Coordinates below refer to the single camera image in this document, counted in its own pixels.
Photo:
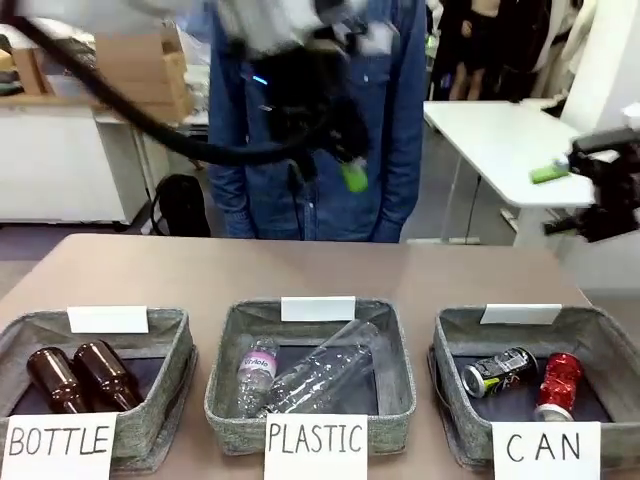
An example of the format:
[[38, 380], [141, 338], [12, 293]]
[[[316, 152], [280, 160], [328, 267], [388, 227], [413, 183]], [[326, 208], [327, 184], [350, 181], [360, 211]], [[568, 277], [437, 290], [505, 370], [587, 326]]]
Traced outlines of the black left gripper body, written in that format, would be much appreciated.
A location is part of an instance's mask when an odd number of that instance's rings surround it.
[[293, 151], [325, 150], [339, 160], [364, 159], [369, 151], [365, 122], [346, 97], [327, 104], [273, 106], [272, 140]]

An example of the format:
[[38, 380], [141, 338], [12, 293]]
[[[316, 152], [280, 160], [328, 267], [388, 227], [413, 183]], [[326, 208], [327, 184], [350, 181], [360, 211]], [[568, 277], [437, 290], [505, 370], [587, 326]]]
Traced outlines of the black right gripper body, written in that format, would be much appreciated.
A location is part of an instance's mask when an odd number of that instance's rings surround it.
[[570, 172], [588, 178], [594, 203], [576, 216], [576, 229], [595, 243], [639, 229], [639, 132], [630, 127], [573, 140]]

